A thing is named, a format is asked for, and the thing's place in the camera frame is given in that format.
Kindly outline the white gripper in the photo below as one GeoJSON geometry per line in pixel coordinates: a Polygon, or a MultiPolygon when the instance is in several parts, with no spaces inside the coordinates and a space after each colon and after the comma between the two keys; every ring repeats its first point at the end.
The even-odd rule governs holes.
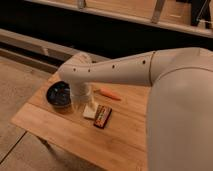
{"type": "Polygon", "coordinates": [[[88,102],[88,106],[92,111],[97,110],[97,103],[91,97],[91,85],[88,83],[78,83],[70,85],[70,98],[71,106],[74,110],[79,110],[81,107],[80,102],[88,102]]]}

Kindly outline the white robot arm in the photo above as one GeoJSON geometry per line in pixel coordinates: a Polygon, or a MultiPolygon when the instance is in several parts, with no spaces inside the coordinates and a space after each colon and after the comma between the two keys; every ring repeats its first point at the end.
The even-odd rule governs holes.
{"type": "Polygon", "coordinates": [[[213,171],[213,51],[156,50],[98,63],[77,53],[58,73],[76,101],[88,99],[91,82],[149,86],[148,171],[213,171]]]}

